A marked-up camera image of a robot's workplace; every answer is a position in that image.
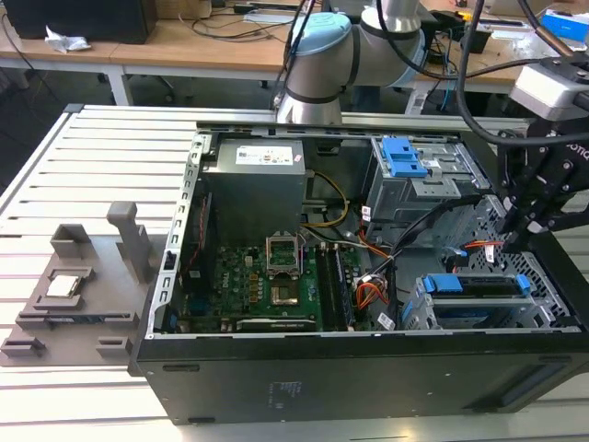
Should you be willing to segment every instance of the open computer tower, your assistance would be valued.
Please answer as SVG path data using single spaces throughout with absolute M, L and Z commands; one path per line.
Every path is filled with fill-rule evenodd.
M 589 285 L 550 233 L 502 251 L 496 162 L 451 129 L 201 125 L 133 366 L 179 425 L 520 410 L 589 368 Z

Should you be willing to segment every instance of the motherboard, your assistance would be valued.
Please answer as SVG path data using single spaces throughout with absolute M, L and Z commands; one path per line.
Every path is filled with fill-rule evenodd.
M 197 333 L 322 332 L 333 328 L 333 317 L 345 320 L 345 307 L 339 306 L 348 306 L 353 318 L 352 283 L 361 271 L 359 254 L 352 247 L 337 249 L 344 284 L 335 289 L 326 285 L 329 278 L 319 278 L 328 271 L 328 260 L 333 261 L 335 251 L 323 247 L 293 249 L 292 243 L 276 241 L 258 247 L 220 248 L 212 290 L 186 294 L 179 326 Z M 276 268 L 293 270 L 276 273 Z M 341 298 L 334 301 L 332 296 Z

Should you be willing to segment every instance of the green circuit board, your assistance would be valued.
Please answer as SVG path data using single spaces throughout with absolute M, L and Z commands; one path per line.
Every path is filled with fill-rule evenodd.
M 191 332 L 219 332 L 222 321 L 251 318 L 312 320 L 322 331 L 315 248 L 303 248 L 302 258 L 298 279 L 283 275 L 271 279 L 265 246 L 221 248 L 213 293 L 206 302 L 202 297 L 187 295 L 182 316 L 190 321 Z M 290 265 L 293 259 L 292 246 L 272 248 L 271 265 Z M 342 250 L 341 261 L 351 284 L 360 271 L 356 250 Z

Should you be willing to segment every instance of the slotted metal table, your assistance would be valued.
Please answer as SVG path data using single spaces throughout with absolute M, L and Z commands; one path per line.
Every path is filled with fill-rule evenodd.
M 149 235 L 166 235 L 196 123 L 236 117 L 272 121 L 265 110 L 69 107 L 0 198 L 0 342 L 50 259 L 49 238 L 59 224 L 116 234 L 105 216 L 112 201 L 127 200 L 137 202 L 138 223 Z M 454 117 L 347 114 L 344 121 L 465 128 Z M 482 121 L 490 130 L 525 125 Z M 572 207 L 586 201 L 581 195 Z M 589 277 L 589 228 L 565 232 L 560 241 Z M 0 367 L 0 440 L 6 441 L 585 441 L 587 416 L 584 375 L 515 414 L 176 427 L 145 379 L 131 378 L 124 366 Z

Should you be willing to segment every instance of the black box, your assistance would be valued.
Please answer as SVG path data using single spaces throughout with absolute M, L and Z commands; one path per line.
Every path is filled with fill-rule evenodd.
M 5 0 L 22 39 L 59 34 L 89 41 L 143 44 L 157 22 L 156 0 Z

